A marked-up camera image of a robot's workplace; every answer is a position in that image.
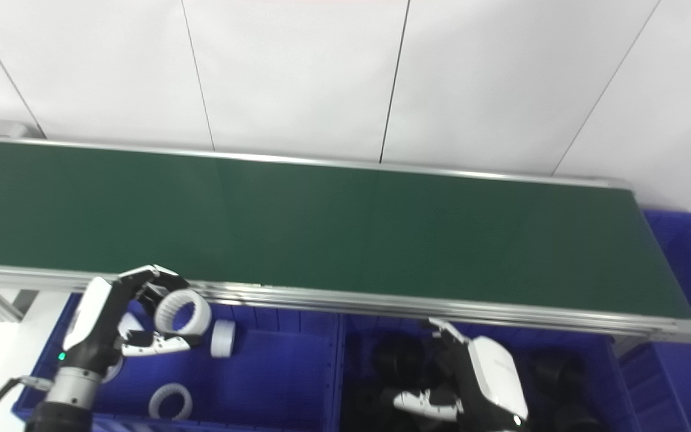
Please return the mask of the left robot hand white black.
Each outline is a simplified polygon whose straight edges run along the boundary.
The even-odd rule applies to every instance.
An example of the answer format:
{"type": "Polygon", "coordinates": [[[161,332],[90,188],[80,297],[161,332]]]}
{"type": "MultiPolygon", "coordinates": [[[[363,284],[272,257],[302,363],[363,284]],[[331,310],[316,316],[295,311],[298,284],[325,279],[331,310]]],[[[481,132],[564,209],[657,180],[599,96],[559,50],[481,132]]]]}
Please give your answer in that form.
{"type": "Polygon", "coordinates": [[[115,346],[118,325],[127,312],[127,304],[140,298],[151,286],[175,292],[189,287],[190,283],[159,265],[134,268],[118,274],[111,282],[103,277],[91,279],[66,333],[61,366],[78,367],[104,376],[118,361],[115,346]]]}

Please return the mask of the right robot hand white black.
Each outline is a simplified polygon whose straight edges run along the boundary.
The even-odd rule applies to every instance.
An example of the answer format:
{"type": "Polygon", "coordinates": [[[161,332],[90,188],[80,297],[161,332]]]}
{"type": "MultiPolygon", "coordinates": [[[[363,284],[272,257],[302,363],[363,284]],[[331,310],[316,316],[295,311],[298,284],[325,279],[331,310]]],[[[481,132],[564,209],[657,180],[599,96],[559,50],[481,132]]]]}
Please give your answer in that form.
{"type": "Polygon", "coordinates": [[[528,405],[510,351],[490,337],[468,337],[455,325],[430,317],[423,323],[446,347],[452,385],[425,390],[386,388],[381,400],[395,409],[462,431],[527,431],[528,405]]]}

